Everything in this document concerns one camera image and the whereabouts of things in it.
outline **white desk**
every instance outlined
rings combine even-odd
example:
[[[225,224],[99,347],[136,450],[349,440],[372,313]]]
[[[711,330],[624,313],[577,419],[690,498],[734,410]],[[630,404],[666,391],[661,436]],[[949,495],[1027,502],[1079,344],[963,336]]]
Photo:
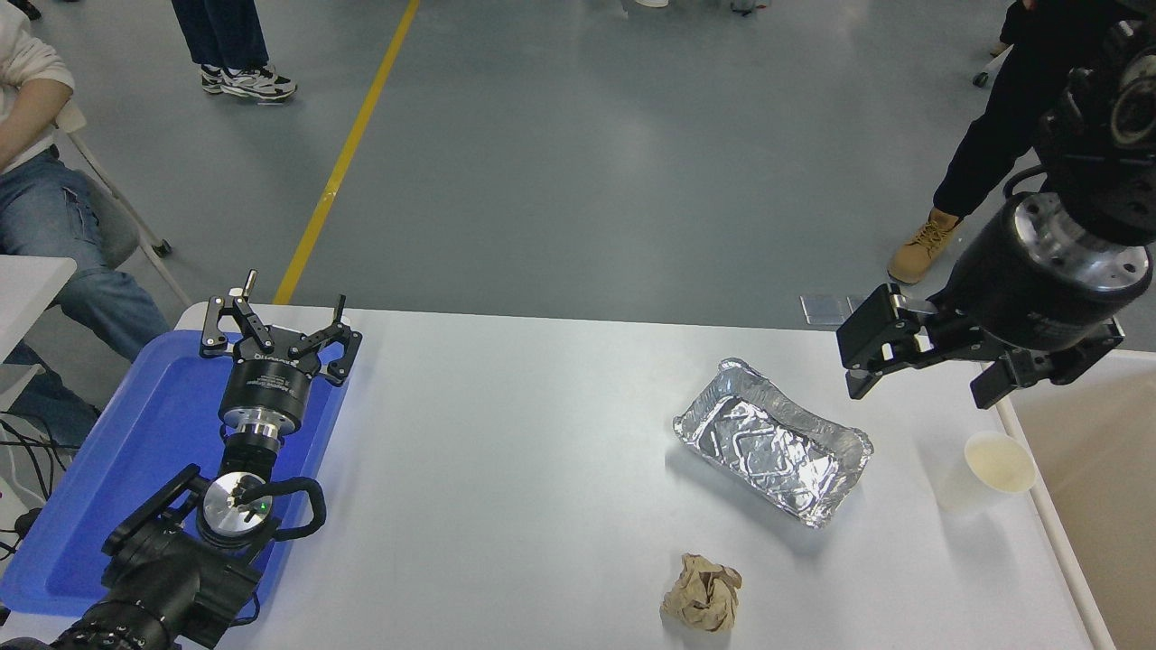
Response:
[[[178,327],[199,328],[197,310]],[[329,318],[257,312],[304,331]],[[852,401],[825,332],[347,313],[365,339],[318,477],[328,523],[294,542],[274,601],[221,649],[1090,645],[1028,496],[966,523],[935,505],[966,437],[1001,428],[971,404],[973,364]],[[825,530],[670,431],[727,356],[870,436]],[[729,636],[659,615],[684,552],[742,574]],[[52,640],[68,622],[14,614],[0,630]]]
[[[75,271],[69,258],[0,254],[0,361]]]

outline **sneaker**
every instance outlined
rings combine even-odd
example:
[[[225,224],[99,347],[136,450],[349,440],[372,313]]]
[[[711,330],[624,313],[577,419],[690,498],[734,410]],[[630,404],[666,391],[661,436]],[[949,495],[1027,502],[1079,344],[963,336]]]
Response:
[[[221,71],[221,90],[237,97],[255,97],[280,102],[297,91],[297,84],[277,74],[273,66],[239,71],[236,75]]]
[[[932,208],[927,223],[895,252],[887,265],[888,275],[906,285],[922,280],[935,258],[951,243],[951,232],[962,221],[958,216]]]
[[[209,95],[220,95],[221,72],[221,68],[214,71],[208,66],[201,66],[201,90],[208,93]]]

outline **robotic arm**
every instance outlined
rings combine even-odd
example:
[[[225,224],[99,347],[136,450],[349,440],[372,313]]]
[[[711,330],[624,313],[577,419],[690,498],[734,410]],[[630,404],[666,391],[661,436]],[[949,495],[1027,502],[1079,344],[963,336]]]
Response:
[[[853,399],[890,372],[959,359],[992,362],[971,383],[988,408],[1043,379],[1074,382],[1124,340],[1114,315],[1153,278],[1156,21],[1110,31],[1033,146],[1052,192],[1010,197],[938,294],[880,286],[839,327]]]
[[[344,383],[361,333],[341,322],[344,296],[333,323],[313,334],[262,324],[249,305],[255,278],[250,271],[244,287],[209,301],[201,333],[201,356],[234,361],[218,411],[224,451],[216,478],[188,465],[117,526],[102,547],[112,559],[101,578],[109,593],[57,641],[20,638],[0,650],[170,650],[179,648],[178,636],[215,648],[230,627],[260,612],[261,571],[252,563],[261,552],[325,523],[320,485],[302,477],[273,481],[273,467],[284,437],[301,428],[312,381]],[[236,344],[221,333],[224,317],[240,328]],[[343,354],[323,367],[318,355],[333,344]],[[296,492],[307,494],[312,519],[283,529],[273,500]],[[185,531],[190,517],[197,535]],[[253,616],[238,619],[251,600]]]

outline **crumpled brown paper bag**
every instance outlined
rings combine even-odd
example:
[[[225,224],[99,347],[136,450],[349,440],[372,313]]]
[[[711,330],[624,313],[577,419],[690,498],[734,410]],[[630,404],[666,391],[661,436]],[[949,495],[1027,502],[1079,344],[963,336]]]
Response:
[[[739,571],[683,553],[682,575],[662,599],[662,611],[695,629],[726,631],[734,627],[741,588]]]

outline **white paper cup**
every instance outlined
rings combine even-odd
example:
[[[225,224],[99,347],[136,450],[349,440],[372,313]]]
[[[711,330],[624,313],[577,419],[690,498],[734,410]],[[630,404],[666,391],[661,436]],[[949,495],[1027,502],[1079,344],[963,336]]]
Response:
[[[963,457],[940,481],[935,498],[953,515],[975,515],[1031,489],[1039,479],[1031,452],[1005,434],[980,431],[968,440]]]

